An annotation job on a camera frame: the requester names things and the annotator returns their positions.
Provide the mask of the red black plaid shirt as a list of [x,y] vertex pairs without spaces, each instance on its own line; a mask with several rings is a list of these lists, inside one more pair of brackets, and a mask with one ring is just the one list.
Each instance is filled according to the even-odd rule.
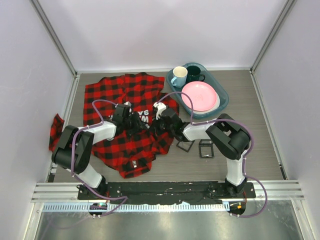
[[128,137],[124,131],[113,140],[100,141],[91,153],[105,165],[125,178],[134,178],[149,172],[157,155],[166,155],[174,138],[168,133],[155,136],[149,130],[153,119],[153,104],[165,96],[162,92],[165,79],[145,72],[104,77],[97,83],[88,84],[84,92],[83,123],[93,125],[112,118],[113,104],[130,102],[148,127]]

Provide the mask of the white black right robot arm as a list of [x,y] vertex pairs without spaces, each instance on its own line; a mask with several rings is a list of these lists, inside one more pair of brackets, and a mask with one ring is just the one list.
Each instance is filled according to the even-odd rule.
[[179,142],[210,140],[226,158],[226,193],[233,198],[243,193],[248,180],[246,158],[254,143],[243,124],[226,113],[209,121],[184,122],[172,108],[162,103],[153,109],[155,118],[151,127],[156,135],[168,133]]

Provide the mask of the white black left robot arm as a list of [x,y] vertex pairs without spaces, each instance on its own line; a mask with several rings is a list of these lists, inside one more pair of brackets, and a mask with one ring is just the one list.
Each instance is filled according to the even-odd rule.
[[83,127],[66,126],[51,160],[76,177],[93,198],[104,199],[108,191],[106,179],[90,165],[93,145],[104,140],[111,141],[124,131],[131,135],[147,129],[136,111],[132,111],[127,104],[118,104],[111,119]]

